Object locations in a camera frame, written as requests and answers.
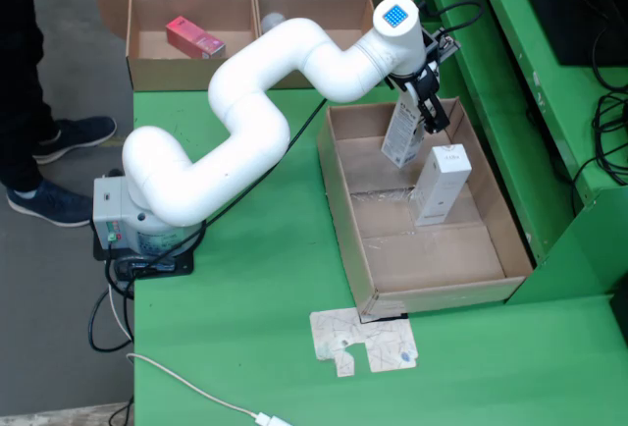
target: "black pants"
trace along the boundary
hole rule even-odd
[[[39,186],[33,147],[58,132],[37,76],[42,57],[33,0],[5,0],[0,10],[0,183],[17,191]]]

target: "cardboard box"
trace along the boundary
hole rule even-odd
[[[133,90],[204,90],[220,66],[258,35],[255,0],[98,0],[105,26],[127,41]],[[222,59],[188,58],[168,43],[183,16],[225,42]]]
[[[399,170],[381,151],[394,104],[331,107],[318,146],[344,270],[363,317],[506,300],[532,272],[506,202],[457,99]],[[408,195],[432,146],[459,143],[473,171],[441,225],[416,228]]]
[[[310,19],[345,50],[373,27],[371,0],[257,0],[259,22],[278,12],[286,19]],[[312,87],[301,72],[293,72],[274,88]]]

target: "pink box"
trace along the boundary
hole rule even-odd
[[[219,40],[185,17],[177,17],[166,25],[168,43],[190,58],[223,58],[225,42]]]

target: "blue sneaker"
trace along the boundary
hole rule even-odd
[[[57,120],[59,134],[51,140],[39,143],[32,152],[37,164],[49,164],[68,151],[97,146],[111,138],[118,125],[110,117],[92,117],[83,120]]]
[[[33,198],[22,198],[7,189],[9,206],[16,212],[41,218],[58,227],[76,228],[89,224],[92,200],[42,181]]]

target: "white product box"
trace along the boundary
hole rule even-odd
[[[420,227],[442,223],[470,173],[471,163],[464,146],[433,147],[410,194],[414,224]]]
[[[423,142],[423,120],[408,92],[402,92],[392,111],[382,152],[402,168],[419,154]]]

